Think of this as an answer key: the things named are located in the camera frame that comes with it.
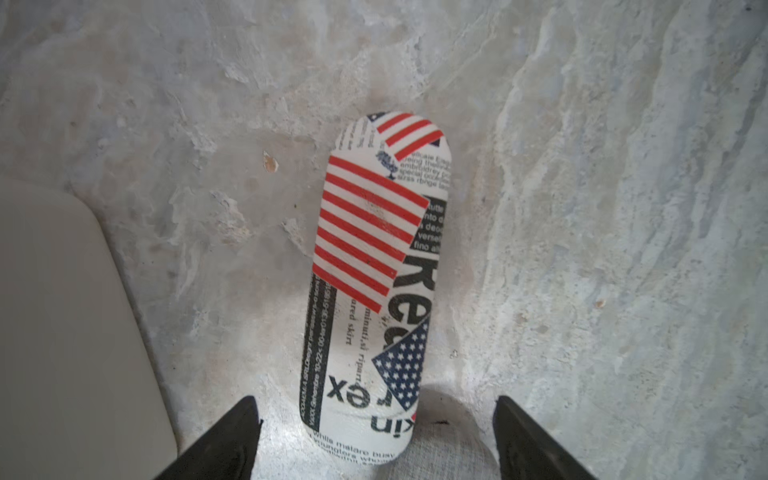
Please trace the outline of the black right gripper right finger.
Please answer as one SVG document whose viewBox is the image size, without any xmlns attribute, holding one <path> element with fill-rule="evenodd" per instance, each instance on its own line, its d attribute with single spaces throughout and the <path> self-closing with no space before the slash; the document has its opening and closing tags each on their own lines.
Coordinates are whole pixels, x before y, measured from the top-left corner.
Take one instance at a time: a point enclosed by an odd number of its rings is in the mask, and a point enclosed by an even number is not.
<svg viewBox="0 0 768 480">
<path fill-rule="evenodd" d="M 493 430 L 502 479 L 596 479 L 508 396 L 497 399 Z"/>
</svg>

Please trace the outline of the cream plastic storage box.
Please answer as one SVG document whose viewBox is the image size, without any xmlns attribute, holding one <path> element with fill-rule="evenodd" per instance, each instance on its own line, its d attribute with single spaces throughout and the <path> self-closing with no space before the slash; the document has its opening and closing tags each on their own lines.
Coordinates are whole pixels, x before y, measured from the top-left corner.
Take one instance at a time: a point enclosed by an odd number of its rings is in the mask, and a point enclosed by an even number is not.
<svg viewBox="0 0 768 480">
<path fill-rule="evenodd" d="M 1 182 L 1 475 L 152 479 L 177 456 L 101 227 L 77 198 Z"/>
</svg>

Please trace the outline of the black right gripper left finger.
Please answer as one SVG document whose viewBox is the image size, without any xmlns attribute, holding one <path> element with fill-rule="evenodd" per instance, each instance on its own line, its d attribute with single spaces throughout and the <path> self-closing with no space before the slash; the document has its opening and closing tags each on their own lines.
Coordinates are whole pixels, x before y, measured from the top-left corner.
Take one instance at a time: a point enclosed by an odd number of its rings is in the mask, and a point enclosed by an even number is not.
<svg viewBox="0 0 768 480">
<path fill-rule="evenodd" d="M 249 480 L 262 424 L 255 398 L 245 396 L 156 479 Z"/>
</svg>

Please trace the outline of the flag print case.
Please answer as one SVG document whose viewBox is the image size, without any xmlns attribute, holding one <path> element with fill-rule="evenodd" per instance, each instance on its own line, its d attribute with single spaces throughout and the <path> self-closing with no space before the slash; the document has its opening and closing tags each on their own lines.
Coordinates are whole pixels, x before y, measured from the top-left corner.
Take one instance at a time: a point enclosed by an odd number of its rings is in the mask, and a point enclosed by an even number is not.
<svg viewBox="0 0 768 480">
<path fill-rule="evenodd" d="M 366 115 L 331 150 L 312 253 L 299 414 L 325 451 L 364 465 L 414 433 L 452 155 L 407 112 Z"/>
</svg>

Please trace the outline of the grey oval case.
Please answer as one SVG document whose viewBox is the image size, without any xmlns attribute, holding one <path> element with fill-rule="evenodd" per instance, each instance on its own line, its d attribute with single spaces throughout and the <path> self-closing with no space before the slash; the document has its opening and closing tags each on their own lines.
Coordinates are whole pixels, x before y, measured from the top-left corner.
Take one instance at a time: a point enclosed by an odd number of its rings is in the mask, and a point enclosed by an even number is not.
<svg viewBox="0 0 768 480">
<path fill-rule="evenodd" d="M 480 429 L 456 398 L 421 393 L 411 442 L 396 460 L 377 469 L 378 479 L 498 479 L 500 469 L 480 439 Z"/>
</svg>

